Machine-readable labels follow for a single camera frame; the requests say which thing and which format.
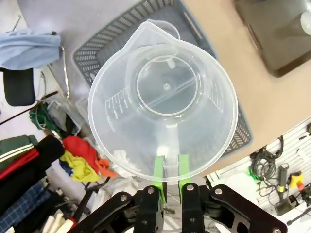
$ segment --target blue plaid shirt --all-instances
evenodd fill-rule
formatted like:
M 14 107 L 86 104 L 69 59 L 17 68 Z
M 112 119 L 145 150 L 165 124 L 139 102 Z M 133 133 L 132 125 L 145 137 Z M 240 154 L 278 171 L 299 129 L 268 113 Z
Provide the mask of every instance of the blue plaid shirt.
M 35 208 L 50 198 L 49 192 L 45 191 L 43 183 L 39 181 L 26 191 L 4 215 L 0 218 L 0 233 L 6 232 L 10 227 L 19 224 Z

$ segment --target yellow cloth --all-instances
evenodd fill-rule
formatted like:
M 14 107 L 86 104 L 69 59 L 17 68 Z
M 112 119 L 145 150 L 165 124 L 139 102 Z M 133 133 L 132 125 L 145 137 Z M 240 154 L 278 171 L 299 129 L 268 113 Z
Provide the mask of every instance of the yellow cloth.
M 80 182 L 95 182 L 101 177 L 94 171 L 94 169 L 87 163 L 84 158 L 75 157 L 69 151 L 59 158 L 61 161 L 67 162 L 69 167 L 72 168 L 71 177 L 75 181 Z

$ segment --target gray plastic basket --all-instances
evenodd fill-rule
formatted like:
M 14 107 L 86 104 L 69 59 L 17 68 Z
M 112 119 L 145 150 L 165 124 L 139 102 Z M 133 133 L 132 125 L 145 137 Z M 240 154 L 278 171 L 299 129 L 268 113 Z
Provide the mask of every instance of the gray plastic basket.
M 216 58 L 207 36 L 182 0 L 144 0 L 106 25 L 74 53 L 73 61 L 90 86 L 103 64 L 123 48 L 138 26 L 149 18 L 173 24 L 181 40 L 202 48 Z M 251 134 L 239 108 L 238 126 L 224 155 L 250 141 Z

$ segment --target clear plastic cup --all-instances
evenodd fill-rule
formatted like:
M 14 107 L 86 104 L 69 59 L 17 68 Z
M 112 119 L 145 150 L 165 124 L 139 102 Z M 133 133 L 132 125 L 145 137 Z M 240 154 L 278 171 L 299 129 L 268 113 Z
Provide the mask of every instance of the clear plastic cup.
M 238 104 L 211 55 L 145 22 L 97 74 L 88 115 L 97 143 L 117 165 L 148 180 L 177 181 L 224 153 Z M 155 173 L 161 156 L 163 174 Z

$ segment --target beige tabletop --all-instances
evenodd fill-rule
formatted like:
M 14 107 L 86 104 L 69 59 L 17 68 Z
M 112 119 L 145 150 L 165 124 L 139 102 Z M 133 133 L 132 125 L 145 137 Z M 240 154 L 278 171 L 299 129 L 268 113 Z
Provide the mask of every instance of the beige tabletop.
M 184 0 L 229 74 L 253 142 L 202 175 L 258 150 L 311 116 L 311 60 L 281 78 L 270 75 L 233 0 Z

